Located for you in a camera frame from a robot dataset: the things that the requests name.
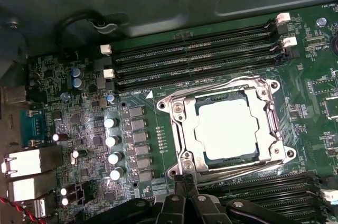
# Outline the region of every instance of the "red and black twisted wire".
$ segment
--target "red and black twisted wire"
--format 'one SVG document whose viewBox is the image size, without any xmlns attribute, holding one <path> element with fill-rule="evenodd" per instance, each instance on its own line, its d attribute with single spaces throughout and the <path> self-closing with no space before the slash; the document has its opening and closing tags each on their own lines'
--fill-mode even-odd
<svg viewBox="0 0 338 224">
<path fill-rule="evenodd" d="M 30 217 L 31 221 L 39 223 L 39 224 L 46 224 L 43 220 L 39 220 L 35 217 L 30 211 L 24 209 L 21 205 L 17 203 L 10 202 L 7 198 L 0 197 L 0 202 L 4 204 L 9 204 L 11 207 L 15 207 L 19 212 L 23 212 L 25 215 Z"/>
</svg>

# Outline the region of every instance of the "black ram slot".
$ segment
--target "black ram slot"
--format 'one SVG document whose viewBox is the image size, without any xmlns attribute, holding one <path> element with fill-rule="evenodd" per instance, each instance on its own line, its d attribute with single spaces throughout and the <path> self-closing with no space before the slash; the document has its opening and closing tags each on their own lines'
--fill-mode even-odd
<svg viewBox="0 0 338 224">
<path fill-rule="evenodd" d="M 144 54 L 137 54 L 135 56 L 129 56 L 125 58 L 121 58 L 119 56 L 116 56 L 116 61 L 118 64 L 121 64 L 121 66 L 125 65 L 128 61 L 134 61 L 137 60 L 139 63 L 140 62 L 145 62 L 145 61 L 151 61 L 153 58 L 174 58 L 174 56 L 191 52 L 191 51 L 203 51 L 211 48 L 217 48 L 220 46 L 236 46 L 236 45 L 243 45 L 246 43 L 251 43 L 251 42 L 263 42 L 263 41 L 269 41 L 270 36 L 246 36 L 242 37 L 241 40 L 238 40 L 240 37 L 237 37 L 236 39 L 214 39 L 210 40 L 209 42 L 204 42 L 204 43 L 194 43 L 191 45 L 181 45 L 176 48 L 172 49 L 166 49 L 166 50 L 158 50 L 156 52 L 152 53 L 144 53 Z"/>
<path fill-rule="evenodd" d="M 209 58 L 200 58 L 196 60 L 189 60 L 185 62 L 179 62 L 178 64 L 168 64 L 162 67 L 158 68 L 145 68 L 144 70 L 137 70 L 133 71 L 131 73 L 121 73 L 120 77 L 123 80 L 130 80 L 132 78 L 142 78 L 147 77 L 155 74 L 160 73 L 170 73 L 174 71 L 181 71 L 181 70 L 191 70 L 197 67 L 207 66 L 208 64 L 222 64 L 227 62 L 235 62 L 237 60 L 246 60 L 246 59 L 253 59 L 253 58 L 260 58 L 260 57 L 266 57 L 272 55 L 270 51 L 267 51 L 265 49 L 265 52 L 246 52 L 240 55 L 237 55 L 236 57 L 233 56 L 233 54 L 227 54 L 227 55 L 218 55 L 215 57 L 209 57 Z"/>
<path fill-rule="evenodd" d="M 131 91 L 137 89 L 153 88 L 157 86 L 170 85 L 183 81 L 202 79 L 207 77 L 221 76 L 227 73 L 235 73 L 240 71 L 247 71 L 253 69 L 260 69 L 264 67 L 275 66 L 278 63 L 276 59 L 267 59 L 263 61 L 255 61 L 249 63 L 236 64 L 228 67 L 211 68 L 206 70 L 197 71 L 195 73 L 185 72 L 178 75 L 167 76 L 166 78 L 149 79 L 145 81 L 132 82 L 132 83 L 117 83 L 119 91 Z"/>
<path fill-rule="evenodd" d="M 267 184 L 271 186 L 272 184 L 282 184 L 285 183 L 285 185 L 288 185 L 289 183 L 293 182 L 304 182 L 304 183 L 313 183 L 317 181 L 317 176 L 313 172 L 303 172 L 298 174 L 285 174 L 285 175 L 279 175 L 279 176 L 270 176 L 267 178 L 261 178 L 257 180 L 251 180 L 247 182 L 241 182 L 241 183 L 229 183 L 225 185 L 218 185 L 218 186 L 212 186 L 212 187 L 204 187 L 200 188 L 200 192 L 214 195 L 214 193 L 217 192 L 223 192 L 229 191 L 229 190 L 238 190 L 238 189 L 250 189 L 250 188 L 256 188 L 258 186 L 265 187 Z"/>
<path fill-rule="evenodd" d="M 227 191 L 223 192 L 223 195 L 237 195 L 241 193 L 245 193 L 247 197 L 250 195 L 255 194 L 264 194 L 264 193 L 270 193 L 270 191 L 278 191 L 278 190 L 286 190 L 287 188 L 303 188 L 305 186 L 313 186 L 312 184 L 308 183 L 300 183 L 300 182 L 288 182 L 288 183 L 278 183 L 278 184 L 271 184 L 269 186 L 267 185 L 260 185 L 256 186 L 254 188 L 248 188 L 248 189 L 229 189 Z"/>
<path fill-rule="evenodd" d="M 193 57 L 195 55 L 200 54 L 206 54 L 210 53 L 211 51 L 216 50 L 240 50 L 246 48 L 254 48 L 255 46 L 267 46 L 271 45 L 271 40 L 267 40 L 266 38 L 257 38 L 257 39 L 251 39 L 251 40 L 245 40 L 242 42 L 236 42 L 233 44 L 222 44 L 217 45 L 215 47 L 210 46 L 203 46 L 203 47 L 196 47 L 193 50 L 181 50 L 181 51 L 175 51 L 168 54 L 160 54 L 153 57 L 132 57 L 130 60 L 117 60 L 117 66 L 119 67 L 119 70 L 125 70 L 130 67 L 139 67 L 144 66 L 146 63 L 161 63 L 164 59 L 180 59 L 180 58 L 186 58 L 186 57 Z"/>
<path fill-rule="evenodd" d="M 256 25 L 256 26 L 250 26 L 250 27 L 244 27 L 241 29 L 234 29 L 234 30 L 228 30 L 228 31 L 223 31 L 223 32 L 217 32 L 217 33 L 211 33 L 211 34 L 203 34 L 203 35 L 197 35 L 197 36 L 192 36 L 190 38 L 188 38 L 187 40 L 170 40 L 170 41 L 166 41 L 166 42 L 161 42 L 161 43 L 155 43 L 155 44 L 149 44 L 149 45 L 145 45 L 145 46 L 138 46 L 135 48 L 131 48 L 131 49 L 125 49 L 122 51 L 116 51 L 117 54 L 123 54 L 123 55 L 129 55 L 129 54 L 134 54 L 137 52 L 152 52 L 155 49 L 164 49 L 164 48 L 170 48 L 175 44 L 180 44 L 186 41 L 196 41 L 196 40 L 200 40 L 200 39 L 204 39 L 204 38 L 213 38 L 215 36 L 219 36 L 219 35 L 230 35 L 230 34 L 247 34 L 250 32 L 254 32 L 254 31 L 266 31 L 265 29 L 265 24 L 264 25 Z"/>
</svg>

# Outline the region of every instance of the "electrolytic capacitor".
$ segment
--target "electrolytic capacitor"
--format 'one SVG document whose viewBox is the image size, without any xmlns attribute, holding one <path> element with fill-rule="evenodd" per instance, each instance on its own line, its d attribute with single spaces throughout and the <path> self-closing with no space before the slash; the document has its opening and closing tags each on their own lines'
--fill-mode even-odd
<svg viewBox="0 0 338 224">
<path fill-rule="evenodd" d="M 110 104 L 112 104 L 115 100 L 115 96 L 114 95 L 107 95 L 107 102 L 109 102 Z"/>
<path fill-rule="evenodd" d="M 120 142 L 120 139 L 116 135 L 106 138 L 106 145 L 108 147 L 113 147 L 117 145 L 119 142 Z"/>
<path fill-rule="evenodd" d="M 85 86 L 86 86 L 86 83 L 83 80 L 79 78 L 73 79 L 73 87 L 79 90 L 82 90 L 83 88 L 85 88 Z"/>
<path fill-rule="evenodd" d="M 66 197 L 64 197 L 62 200 L 61 200 L 61 204 L 63 206 L 68 206 L 69 204 L 75 202 L 77 199 L 76 197 L 76 194 L 75 193 L 72 193 L 72 194 L 69 194 L 67 195 Z"/>
<path fill-rule="evenodd" d="M 62 101 L 68 101 L 69 98 L 70 98 L 70 96 L 69 96 L 69 93 L 68 93 L 68 92 L 64 92 L 64 93 L 62 93 L 62 94 L 60 95 L 60 99 L 61 99 Z"/>
<path fill-rule="evenodd" d="M 30 87 L 32 88 L 38 88 L 40 87 L 41 83 L 37 80 L 30 80 Z"/>
<path fill-rule="evenodd" d="M 110 172 L 110 178 L 114 181 L 117 181 L 123 176 L 123 169 L 121 167 L 116 167 L 113 171 Z"/>
<path fill-rule="evenodd" d="M 73 67 L 70 74 L 72 75 L 72 77 L 80 78 L 80 79 L 82 79 L 83 75 L 84 75 L 83 72 L 81 71 L 81 69 L 79 69 L 77 67 Z"/>
<path fill-rule="evenodd" d="M 62 196 L 66 196 L 67 194 L 70 194 L 70 193 L 72 193 L 72 192 L 74 192 L 74 191 L 75 191 L 75 184 L 73 183 L 73 184 L 69 184 L 69 185 L 63 187 L 63 188 L 60 190 L 60 194 L 61 194 Z"/>
<path fill-rule="evenodd" d="M 30 79 L 39 80 L 40 75 L 37 72 L 31 72 L 29 75 Z"/>
<path fill-rule="evenodd" d="M 53 141 L 67 141 L 69 136 L 67 133 L 55 133 L 52 137 Z"/>
<path fill-rule="evenodd" d="M 108 156 L 108 162 L 112 165 L 115 165 L 122 160 L 122 155 L 119 152 L 114 152 Z"/>
<path fill-rule="evenodd" d="M 107 118 L 105 121 L 104 121 L 104 126 L 105 128 L 112 128 L 112 127 L 115 127 L 117 125 L 117 120 L 114 119 L 114 118 Z"/>
<path fill-rule="evenodd" d="M 87 150 L 74 150 L 72 152 L 73 158 L 86 157 L 88 154 Z"/>
</svg>

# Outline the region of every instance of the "screw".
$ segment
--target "screw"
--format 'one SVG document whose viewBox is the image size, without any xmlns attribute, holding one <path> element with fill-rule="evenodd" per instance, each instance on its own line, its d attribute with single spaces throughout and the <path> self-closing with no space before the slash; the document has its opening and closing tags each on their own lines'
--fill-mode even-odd
<svg viewBox="0 0 338 224">
<path fill-rule="evenodd" d="M 180 198 L 179 198 L 178 196 L 172 196 L 172 197 L 171 197 L 171 200 L 172 200 L 172 201 L 179 201 Z"/>
<path fill-rule="evenodd" d="M 271 83 L 271 87 L 275 89 L 275 88 L 278 87 L 278 84 L 276 82 L 273 82 L 273 83 Z"/>
<path fill-rule="evenodd" d="M 317 21 L 316 21 L 316 24 L 317 24 L 318 27 L 325 27 L 326 24 L 327 24 L 327 20 L 323 17 L 318 18 Z"/>
<path fill-rule="evenodd" d="M 242 202 L 238 202 L 238 201 L 234 202 L 233 205 L 235 207 L 243 207 L 244 206 L 244 204 Z"/>
<path fill-rule="evenodd" d="M 192 169 L 192 164 L 190 161 L 187 161 L 187 162 L 184 162 L 183 163 L 183 167 L 186 169 L 186 170 L 190 170 Z"/>
<path fill-rule="evenodd" d="M 198 196 L 197 199 L 199 201 L 205 201 L 206 200 L 206 197 L 205 196 Z"/>
<path fill-rule="evenodd" d="M 144 207 L 146 205 L 146 203 L 144 202 L 144 201 L 138 201 L 137 203 L 136 203 L 136 206 L 137 207 Z"/>
<path fill-rule="evenodd" d="M 181 103 L 177 103 L 174 105 L 174 112 L 181 113 L 183 111 L 183 105 Z"/>
</svg>

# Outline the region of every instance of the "green circuit board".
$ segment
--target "green circuit board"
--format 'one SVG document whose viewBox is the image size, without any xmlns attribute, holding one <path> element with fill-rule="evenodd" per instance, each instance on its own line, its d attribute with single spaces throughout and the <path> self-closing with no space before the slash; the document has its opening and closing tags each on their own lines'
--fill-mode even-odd
<svg viewBox="0 0 338 224">
<path fill-rule="evenodd" d="M 237 181 L 302 171 L 314 171 L 320 176 L 337 175 L 338 57 L 330 48 L 330 41 L 338 31 L 336 6 L 332 3 L 289 11 L 291 21 L 287 23 L 287 35 L 297 38 L 300 58 L 286 61 L 277 67 L 217 77 L 211 75 L 180 84 L 124 92 L 116 95 L 113 103 L 107 102 L 106 97 L 114 92 L 114 88 L 109 82 L 102 84 L 102 70 L 112 63 L 111 57 L 102 55 L 98 48 L 79 49 L 71 52 L 67 59 L 60 59 L 57 55 L 31 58 L 29 70 L 40 75 L 41 95 L 45 97 L 43 110 L 48 136 L 54 132 L 70 135 L 70 140 L 60 143 L 64 151 L 64 166 L 58 169 L 59 186 L 75 181 L 96 181 L 95 199 L 85 207 L 71 205 L 60 208 L 59 219 L 63 221 L 70 212 L 83 208 L 89 217 L 132 198 L 151 198 L 172 192 L 173 180 L 166 176 L 167 169 L 176 163 L 172 128 L 169 115 L 159 112 L 156 103 L 179 89 L 226 82 L 238 76 L 260 75 L 281 83 L 281 89 L 274 94 L 275 106 L 284 144 L 295 148 L 297 157 L 278 170 Z M 189 36 L 199 36 L 239 29 L 264 23 L 276 15 L 277 13 L 129 39 L 112 43 L 111 46 L 119 51 L 174 40 L 187 33 Z M 317 26 L 316 20 L 320 17 L 326 18 L 325 27 Z M 73 67 L 84 72 L 82 81 L 85 81 L 86 86 L 82 90 L 72 87 L 70 71 Z M 62 101 L 62 93 L 68 93 L 69 100 Z M 141 114 L 135 117 L 125 115 L 136 107 L 141 107 Z M 104 120 L 107 118 L 117 119 L 119 125 L 105 129 Z M 141 120 L 144 124 L 137 132 L 147 135 L 149 150 L 144 157 L 152 160 L 151 166 L 146 168 L 152 173 L 151 181 L 133 181 L 132 178 L 132 175 L 140 174 L 141 170 L 130 167 L 130 159 L 133 157 L 128 154 L 126 137 L 129 123 L 136 120 Z M 121 137 L 121 143 L 112 150 L 105 145 L 105 138 L 110 135 Z M 73 149 L 88 150 L 87 157 L 81 158 L 77 165 L 72 165 L 69 160 Z M 107 160 L 108 155 L 116 151 L 122 152 L 124 156 L 117 164 L 124 169 L 124 176 L 118 182 L 109 179 L 114 165 Z"/>
</svg>

